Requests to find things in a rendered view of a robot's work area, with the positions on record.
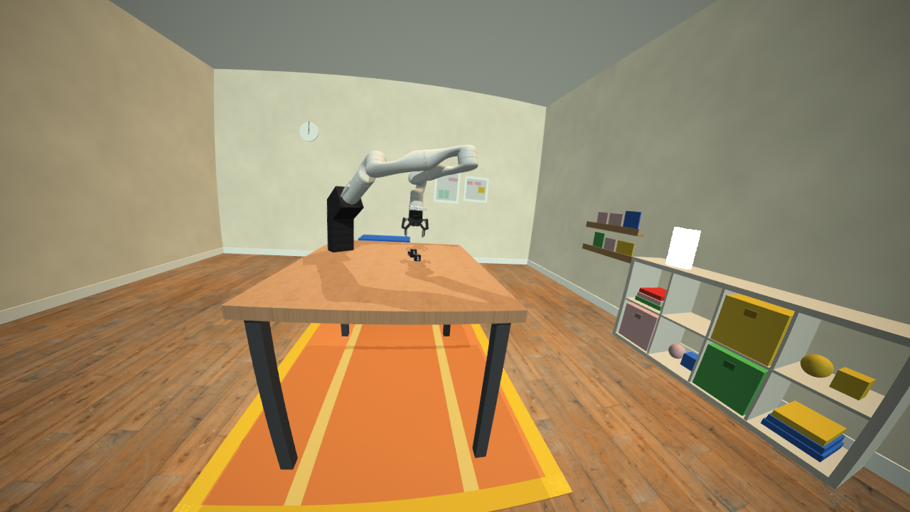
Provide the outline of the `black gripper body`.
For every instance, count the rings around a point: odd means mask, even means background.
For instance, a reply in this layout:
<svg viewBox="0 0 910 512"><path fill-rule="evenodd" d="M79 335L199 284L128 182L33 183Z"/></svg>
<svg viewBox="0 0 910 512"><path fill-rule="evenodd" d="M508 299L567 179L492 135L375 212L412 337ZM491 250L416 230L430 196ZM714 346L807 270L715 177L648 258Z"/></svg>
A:
<svg viewBox="0 0 910 512"><path fill-rule="evenodd" d="M407 221L409 221L409 223L411 223L412 220L414 220L412 226L417 226L417 227L418 227L418 226L419 226L418 220L419 220L420 223L423 223L422 215L423 215L423 211L420 211L420 210L409 210L409 217L407 218Z"/></svg>

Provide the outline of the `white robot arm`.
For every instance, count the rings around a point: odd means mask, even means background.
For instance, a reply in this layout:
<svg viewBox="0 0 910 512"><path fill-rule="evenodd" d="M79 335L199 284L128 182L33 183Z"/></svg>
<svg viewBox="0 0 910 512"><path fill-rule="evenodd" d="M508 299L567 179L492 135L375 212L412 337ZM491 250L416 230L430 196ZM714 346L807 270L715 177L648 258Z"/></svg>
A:
<svg viewBox="0 0 910 512"><path fill-rule="evenodd" d="M458 157L458 166L441 164L443 160L453 158L453 156ZM453 148L444 149L414 150L403 156L403 158L389 162L386 162L385 155L381 151L373 150L362 160L360 168L344 188L341 197L345 202L355 204L376 181L376 178L411 172L407 179L409 179L409 183L416 185L416 188L412 189L410 194L409 210L411 208L411 210L427 211L427 208L423 207L423 194L428 181L452 174L474 171L477 166L477 150L472 145L453 146Z"/></svg>

